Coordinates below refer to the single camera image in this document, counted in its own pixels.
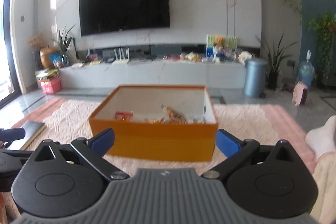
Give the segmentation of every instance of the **tv screen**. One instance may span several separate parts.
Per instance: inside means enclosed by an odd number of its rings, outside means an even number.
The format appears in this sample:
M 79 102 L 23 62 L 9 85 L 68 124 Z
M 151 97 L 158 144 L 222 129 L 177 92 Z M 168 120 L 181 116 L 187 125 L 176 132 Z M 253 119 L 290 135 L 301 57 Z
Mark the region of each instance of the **tv screen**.
M 82 36 L 170 27 L 169 0 L 79 0 Z

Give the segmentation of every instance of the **leg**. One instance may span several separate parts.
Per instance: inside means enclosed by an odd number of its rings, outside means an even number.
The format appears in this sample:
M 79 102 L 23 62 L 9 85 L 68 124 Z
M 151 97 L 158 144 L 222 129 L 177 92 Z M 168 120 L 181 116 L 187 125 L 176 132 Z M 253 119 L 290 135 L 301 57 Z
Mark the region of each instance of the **leg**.
M 313 177 L 319 195 L 310 215 L 321 224 L 331 224 L 336 219 L 335 130 L 336 116 L 332 116 L 323 127 L 311 130 L 306 136 L 318 162 Z

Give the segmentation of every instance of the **wall socket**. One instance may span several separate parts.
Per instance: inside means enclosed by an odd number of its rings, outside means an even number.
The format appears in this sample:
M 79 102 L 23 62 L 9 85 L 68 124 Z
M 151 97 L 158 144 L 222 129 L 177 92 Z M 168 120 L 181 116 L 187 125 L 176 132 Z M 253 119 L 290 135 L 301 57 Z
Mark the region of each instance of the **wall socket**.
M 295 61 L 293 61 L 293 60 L 287 60 L 287 67 L 294 68 L 295 67 Z

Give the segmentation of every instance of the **pink box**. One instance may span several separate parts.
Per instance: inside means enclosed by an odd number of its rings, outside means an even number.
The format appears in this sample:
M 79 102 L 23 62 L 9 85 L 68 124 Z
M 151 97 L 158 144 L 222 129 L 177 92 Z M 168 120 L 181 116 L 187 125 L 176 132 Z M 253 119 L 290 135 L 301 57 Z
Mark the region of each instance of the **pink box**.
M 61 90 L 61 80 L 56 78 L 50 82 L 41 82 L 41 87 L 44 94 L 54 94 Z

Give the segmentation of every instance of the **cardboard box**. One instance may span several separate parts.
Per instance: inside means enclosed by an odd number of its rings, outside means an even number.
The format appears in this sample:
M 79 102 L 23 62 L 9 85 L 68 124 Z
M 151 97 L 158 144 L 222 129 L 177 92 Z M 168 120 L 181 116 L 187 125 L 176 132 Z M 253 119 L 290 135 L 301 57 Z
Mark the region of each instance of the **cardboard box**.
M 203 116 L 206 123 L 145 123 L 146 118 L 167 117 L 162 105 L 186 117 Z M 133 119 L 115 120 L 120 111 L 133 112 Z M 119 86 L 92 113 L 89 123 L 94 135 L 114 130 L 110 155 L 168 161 L 211 160 L 218 128 L 207 89 L 190 85 Z
M 42 81 L 41 88 L 44 94 L 54 94 L 59 92 L 61 88 L 61 79 L 55 78 L 50 81 Z

